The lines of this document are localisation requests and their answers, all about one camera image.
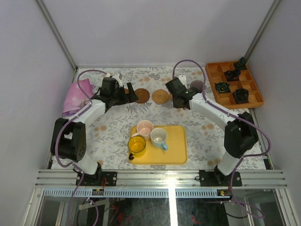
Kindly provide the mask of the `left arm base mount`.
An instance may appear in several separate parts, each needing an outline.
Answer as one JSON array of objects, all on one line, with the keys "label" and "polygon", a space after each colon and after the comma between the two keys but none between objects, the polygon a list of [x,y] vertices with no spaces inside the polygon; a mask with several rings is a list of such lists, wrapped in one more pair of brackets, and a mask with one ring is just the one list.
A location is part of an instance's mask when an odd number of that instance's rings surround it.
[{"label": "left arm base mount", "polygon": [[104,171],[101,173],[100,178],[97,174],[89,175],[84,173],[84,178],[80,183],[82,173],[77,173],[76,185],[80,186],[101,186],[101,187],[112,187],[116,186],[117,183],[117,172]]}]

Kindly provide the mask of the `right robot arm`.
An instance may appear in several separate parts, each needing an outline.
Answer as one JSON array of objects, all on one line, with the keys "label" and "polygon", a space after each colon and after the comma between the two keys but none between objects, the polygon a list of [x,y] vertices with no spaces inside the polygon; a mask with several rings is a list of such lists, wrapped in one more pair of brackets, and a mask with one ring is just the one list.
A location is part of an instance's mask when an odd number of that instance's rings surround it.
[{"label": "right robot arm", "polygon": [[226,185],[231,181],[231,173],[239,160],[259,140],[251,114],[235,113],[207,98],[203,90],[187,89],[177,77],[167,82],[166,87],[172,94],[174,108],[195,111],[223,130],[226,152],[216,167],[214,179],[218,185]]}]

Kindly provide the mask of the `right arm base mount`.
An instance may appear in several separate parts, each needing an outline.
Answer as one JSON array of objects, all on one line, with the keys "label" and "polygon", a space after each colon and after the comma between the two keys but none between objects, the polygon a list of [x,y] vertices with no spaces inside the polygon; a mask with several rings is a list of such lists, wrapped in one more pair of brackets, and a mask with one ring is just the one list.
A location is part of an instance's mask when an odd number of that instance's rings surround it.
[{"label": "right arm base mount", "polygon": [[241,175],[239,172],[230,173],[229,175],[225,176],[216,170],[199,170],[198,176],[195,177],[195,180],[198,181],[203,187],[230,187],[230,182],[232,182],[233,187],[242,186]]}]

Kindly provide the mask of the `purple mug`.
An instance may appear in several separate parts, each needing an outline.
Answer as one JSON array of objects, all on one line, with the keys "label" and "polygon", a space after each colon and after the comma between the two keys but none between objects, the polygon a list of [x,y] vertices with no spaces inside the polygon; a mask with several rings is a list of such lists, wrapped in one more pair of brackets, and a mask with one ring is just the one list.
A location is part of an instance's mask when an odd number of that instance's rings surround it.
[{"label": "purple mug", "polygon": [[190,83],[191,88],[196,88],[200,91],[202,91],[203,86],[204,86],[204,83],[203,83],[203,81],[200,81],[200,80],[194,80],[193,82]]}]

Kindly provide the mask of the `woven rattan coaster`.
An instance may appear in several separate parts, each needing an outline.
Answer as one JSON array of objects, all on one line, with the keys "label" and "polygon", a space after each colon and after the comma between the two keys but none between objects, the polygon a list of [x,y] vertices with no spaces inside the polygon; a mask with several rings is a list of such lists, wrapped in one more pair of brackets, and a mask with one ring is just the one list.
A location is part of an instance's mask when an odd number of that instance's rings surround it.
[{"label": "woven rattan coaster", "polygon": [[152,93],[152,100],[156,103],[156,104],[164,104],[169,100],[169,94],[163,90],[163,89],[158,89],[155,90]]}]

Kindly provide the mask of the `dark wooden coaster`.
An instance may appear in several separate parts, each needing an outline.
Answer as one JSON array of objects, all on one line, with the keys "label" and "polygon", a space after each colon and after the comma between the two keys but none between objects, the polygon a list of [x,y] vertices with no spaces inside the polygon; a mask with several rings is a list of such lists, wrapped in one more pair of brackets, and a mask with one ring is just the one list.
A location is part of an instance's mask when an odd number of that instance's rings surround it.
[{"label": "dark wooden coaster", "polygon": [[137,89],[135,90],[135,94],[138,97],[138,100],[136,102],[139,104],[146,103],[150,98],[150,93],[146,89]]}]

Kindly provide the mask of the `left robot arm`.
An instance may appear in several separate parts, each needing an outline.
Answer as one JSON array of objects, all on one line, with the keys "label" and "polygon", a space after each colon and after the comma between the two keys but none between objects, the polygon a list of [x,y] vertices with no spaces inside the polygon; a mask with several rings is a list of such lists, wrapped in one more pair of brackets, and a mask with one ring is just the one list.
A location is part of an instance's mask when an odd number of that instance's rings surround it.
[{"label": "left robot arm", "polygon": [[97,186],[103,180],[102,167],[87,152],[86,129],[111,107],[136,102],[138,97],[132,83],[124,86],[119,76],[109,73],[95,94],[88,94],[80,82],[75,84],[85,97],[82,108],[69,118],[55,121],[50,151],[62,168],[72,165],[87,175],[91,185]]}]

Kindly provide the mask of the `light blue mug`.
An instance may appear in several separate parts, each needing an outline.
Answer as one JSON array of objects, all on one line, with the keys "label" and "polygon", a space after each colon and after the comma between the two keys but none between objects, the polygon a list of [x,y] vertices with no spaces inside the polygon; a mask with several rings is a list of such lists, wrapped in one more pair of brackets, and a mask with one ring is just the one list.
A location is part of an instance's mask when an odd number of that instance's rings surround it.
[{"label": "light blue mug", "polygon": [[167,132],[163,128],[154,128],[150,134],[151,143],[154,147],[160,148],[164,151],[168,150],[166,144]]}]

